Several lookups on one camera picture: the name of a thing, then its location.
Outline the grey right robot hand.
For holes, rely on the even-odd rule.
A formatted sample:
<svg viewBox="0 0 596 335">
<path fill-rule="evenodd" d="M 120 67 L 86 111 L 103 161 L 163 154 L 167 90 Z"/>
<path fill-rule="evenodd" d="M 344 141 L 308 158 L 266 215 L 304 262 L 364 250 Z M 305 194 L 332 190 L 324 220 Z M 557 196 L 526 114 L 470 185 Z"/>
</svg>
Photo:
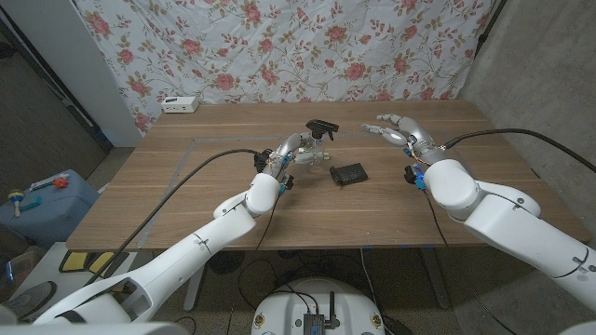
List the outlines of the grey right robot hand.
<svg viewBox="0 0 596 335">
<path fill-rule="evenodd" d="M 381 136 L 396 147 L 408 149 L 412 157 L 420 163 L 431 166 L 447 158 L 432 137 L 412 118 L 397 114 L 380 114 L 376 119 L 390 123 L 391 127 L 363 124 L 360 128 Z"/>
</svg>

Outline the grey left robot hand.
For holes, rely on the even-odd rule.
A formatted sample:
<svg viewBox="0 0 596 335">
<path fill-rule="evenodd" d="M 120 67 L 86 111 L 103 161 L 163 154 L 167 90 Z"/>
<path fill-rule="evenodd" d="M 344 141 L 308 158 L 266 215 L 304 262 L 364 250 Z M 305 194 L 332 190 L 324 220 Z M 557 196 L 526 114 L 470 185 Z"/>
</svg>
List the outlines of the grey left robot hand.
<svg viewBox="0 0 596 335">
<path fill-rule="evenodd" d="M 281 181 L 290 163 L 313 165 L 330 158 L 322 148 L 322 140 L 315 139 L 309 132 L 294 133 L 268 155 L 262 173 Z"/>
</svg>

